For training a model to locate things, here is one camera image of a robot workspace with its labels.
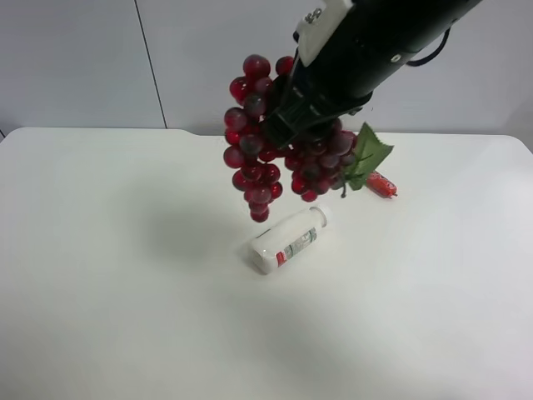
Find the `red grape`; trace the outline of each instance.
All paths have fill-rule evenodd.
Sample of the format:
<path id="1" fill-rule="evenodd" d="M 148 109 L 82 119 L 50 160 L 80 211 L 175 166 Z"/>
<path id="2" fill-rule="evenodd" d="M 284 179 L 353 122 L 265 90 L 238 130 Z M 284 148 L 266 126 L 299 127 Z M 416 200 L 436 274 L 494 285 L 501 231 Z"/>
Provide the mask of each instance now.
<path id="1" fill-rule="evenodd" d="M 248 133 L 254 133 L 256 135 L 259 135 L 261 134 L 261 129 L 259 128 L 259 125 L 256 125 L 255 123 L 249 123 L 242 129 L 241 133 L 243 135 L 246 135 Z"/>
<path id="2" fill-rule="evenodd" d="M 268 202 L 262 204 L 250 202 L 248 204 L 248 207 L 250 208 L 250 211 L 252 211 L 254 214 L 263 214 L 268 209 Z"/>
<path id="3" fill-rule="evenodd" d="M 224 162 L 229 168 L 240 168 L 244 164 L 244 155 L 238 147 L 228 147 L 224 152 Z"/>
<path id="4" fill-rule="evenodd" d="M 353 152 L 349 152 L 346 156 L 341 157 L 341 165 L 347 167 L 352 165 L 356 161 L 356 155 Z"/>
<path id="5" fill-rule="evenodd" d="M 327 150 L 327 144 L 323 140 L 319 140 L 318 142 L 309 143 L 308 152 L 315 155 L 320 156 L 324 154 Z"/>
<path id="6" fill-rule="evenodd" d="M 259 158 L 265 163 L 269 163 L 276 159 L 277 152 L 275 150 L 263 150 L 259 153 Z"/>
<path id="7" fill-rule="evenodd" d="M 357 145 L 357 135 L 352 131 L 342 131 L 342 133 L 345 133 L 347 136 L 351 138 L 351 149 L 356 148 Z"/>
<path id="8" fill-rule="evenodd" d="M 323 170 L 323 176 L 326 178 L 336 178 L 339 176 L 339 173 L 341 172 L 341 169 L 339 167 L 335 168 L 324 168 Z"/>
<path id="9" fill-rule="evenodd" d="M 333 121 L 333 124 L 331 125 L 331 130 L 334 133 L 338 133 L 342 130 L 342 121 L 339 118 L 335 118 L 335 121 Z"/>
<path id="10" fill-rule="evenodd" d="M 250 211 L 250 217 L 252 217 L 256 223 L 264 223 L 268 219 L 268 208 L 263 214 L 255 214 L 254 212 Z"/>
<path id="11" fill-rule="evenodd" d="M 296 171 L 301 167 L 301 161 L 295 157 L 285 157 L 285 167 L 291 171 Z"/>
<path id="12" fill-rule="evenodd" d="M 232 131 L 239 132 L 247 125 L 247 115 L 239 107 L 232 107 L 224 114 L 224 123 Z"/>
<path id="13" fill-rule="evenodd" d="M 256 82 L 253 88 L 257 94 L 265 95 L 272 91 L 273 83 L 274 82 L 269 77 L 262 77 Z"/>
<path id="14" fill-rule="evenodd" d="M 236 77 L 230 84 L 230 93 L 237 103 L 242 104 L 244 99 L 250 92 L 250 88 L 247 85 L 247 79 L 245 77 Z"/>
<path id="15" fill-rule="evenodd" d="M 242 64 L 242 70 L 247 78 L 254 81 L 267 77 L 270 74 L 270 63 L 268 60 L 257 54 L 248 56 Z"/>
<path id="16" fill-rule="evenodd" d="M 312 203 L 316 200 L 316 198 L 318 198 L 318 195 L 316 194 L 316 192 L 310 190 L 310 191 L 307 191 L 305 193 L 303 193 L 301 195 L 301 199 L 304 201 L 304 202 L 308 202 L 308 203 Z"/>
<path id="17" fill-rule="evenodd" d="M 241 168 L 242 176 L 250 182 L 255 182 L 261 179 L 263 174 L 263 168 L 261 164 L 257 165 L 244 165 Z"/>
<path id="18" fill-rule="evenodd" d="M 298 177 L 292 179 L 291 189 L 296 194 L 303 194 L 309 190 L 306 181 Z"/>
<path id="19" fill-rule="evenodd" d="M 266 164 L 264 166 L 263 179 L 265 183 L 273 184 L 280 180 L 280 168 L 274 164 Z"/>
<path id="20" fill-rule="evenodd" d="M 327 177 L 325 177 L 313 185 L 313 190 L 317 194 L 326 194 L 330 186 L 331 186 L 330 180 Z"/>
<path id="21" fill-rule="evenodd" d="M 292 71 L 294 58 L 291 56 L 282 57 L 276 62 L 276 73 L 278 75 L 288 75 Z"/>
<path id="22" fill-rule="evenodd" d="M 267 110 L 267 102 L 258 94 L 249 94 L 244 99 L 244 111 L 252 118 L 259 118 Z"/>
<path id="23" fill-rule="evenodd" d="M 258 204 L 264 204 L 270 202 L 272 193 L 269 187 L 255 187 L 252 191 L 252 201 Z"/>
<path id="24" fill-rule="evenodd" d="M 281 185 L 281 183 L 276 182 L 270 187 L 270 191 L 272 193 L 272 200 L 275 198 L 279 198 L 283 193 L 283 186 Z"/>
<path id="25" fill-rule="evenodd" d="M 253 183 L 248 182 L 242 176 L 241 171 L 237 171 L 233 174 L 232 183 L 235 189 L 240 190 L 241 192 L 245 192 L 246 190 L 251 189 L 253 186 Z"/>
<path id="26" fill-rule="evenodd" d="M 313 164 L 316 163 L 316 156 L 306 155 L 301 161 L 303 164 Z"/>
<path id="27" fill-rule="evenodd" d="M 353 136 L 351 132 L 342 131 L 335 133 L 328 143 L 329 153 L 338 156 L 346 154 L 350 151 L 352 143 Z"/>
<path id="28" fill-rule="evenodd" d="M 339 165 L 339 156 L 327 152 L 318 158 L 318 163 L 324 168 L 334 168 Z"/>
<path id="29" fill-rule="evenodd" d="M 265 146 L 265 141 L 259 135 L 255 133 L 248 133 L 241 137 L 239 146 L 243 153 L 248 156 L 256 156 Z"/>
<path id="30" fill-rule="evenodd" d="M 249 203 L 252 201 L 252 191 L 253 189 L 247 189 L 245 192 L 244 192 L 244 200 Z"/>
<path id="31" fill-rule="evenodd" d="M 239 135 L 239 132 L 226 129 L 226 142 L 231 145 L 237 145 L 239 144 L 239 140 L 241 140 L 241 135 Z"/>
<path id="32" fill-rule="evenodd" d="M 247 154 L 244 155 L 244 163 L 251 167 L 259 164 L 259 162 L 257 161 L 257 156 L 248 156 Z"/>
<path id="33" fill-rule="evenodd" d="M 321 176 L 321 172 L 322 172 L 320 167 L 315 163 L 304 164 L 301 167 L 300 171 L 301 171 L 301 175 L 307 181 L 316 181 Z"/>

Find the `white label on robot arm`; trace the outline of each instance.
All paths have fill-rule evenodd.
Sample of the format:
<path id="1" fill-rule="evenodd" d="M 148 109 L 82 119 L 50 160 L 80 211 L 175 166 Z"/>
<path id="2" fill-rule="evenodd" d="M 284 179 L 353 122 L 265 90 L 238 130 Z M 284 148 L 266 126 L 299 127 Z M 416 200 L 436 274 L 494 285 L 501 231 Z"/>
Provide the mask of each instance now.
<path id="1" fill-rule="evenodd" d="M 300 35 L 298 54 L 305 67 L 311 65 L 350 8 L 354 7 L 351 0 L 325 0 L 325 3 L 326 8 L 321 12 L 320 17 L 312 22 L 304 18 L 296 27 Z"/>

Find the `bottle cap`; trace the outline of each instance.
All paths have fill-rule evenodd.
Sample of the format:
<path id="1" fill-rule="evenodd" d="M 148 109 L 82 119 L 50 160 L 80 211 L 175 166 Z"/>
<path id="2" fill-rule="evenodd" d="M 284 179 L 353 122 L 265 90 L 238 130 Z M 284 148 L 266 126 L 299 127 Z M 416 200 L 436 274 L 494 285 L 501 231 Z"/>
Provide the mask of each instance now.
<path id="1" fill-rule="evenodd" d="M 317 204 L 316 206 L 313 206 L 311 208 L 315 208 L 316 210 L 322 213 L 322 215 L 324 216 L 324 219 L 326 220 L 324 227 L 326 225 L 329 225 L 333 221 L 333 212 L 328 206 L 324 204 Z"/>

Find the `bottle label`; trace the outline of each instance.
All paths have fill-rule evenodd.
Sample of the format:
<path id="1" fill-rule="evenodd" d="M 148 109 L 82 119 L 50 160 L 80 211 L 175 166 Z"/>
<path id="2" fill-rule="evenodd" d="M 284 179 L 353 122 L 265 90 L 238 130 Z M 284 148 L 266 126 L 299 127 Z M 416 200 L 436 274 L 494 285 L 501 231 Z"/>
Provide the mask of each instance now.
<path id="1" fill-rule="evenodd" d="M 297 240 L 289 244 L 282 252 L 276 254 L 277 266 L 280 267 L 291 258 L 296 256 L 301 250 L 309 246 L 316 240 L 316 229 L 306 232 L 305 235 L 299 237 Z"/>

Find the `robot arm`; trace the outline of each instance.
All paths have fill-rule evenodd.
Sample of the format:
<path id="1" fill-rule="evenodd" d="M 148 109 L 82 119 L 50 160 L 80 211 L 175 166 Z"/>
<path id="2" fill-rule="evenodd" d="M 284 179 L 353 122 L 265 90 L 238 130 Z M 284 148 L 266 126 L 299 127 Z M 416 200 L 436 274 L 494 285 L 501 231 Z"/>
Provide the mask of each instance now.
<path id="1" fill-rule="evenodd" d="M 296 62 L 278 108 L 262 123 L 278 147 L 320 138 L 481 0 L 325 0 L 298 24 Z"/>

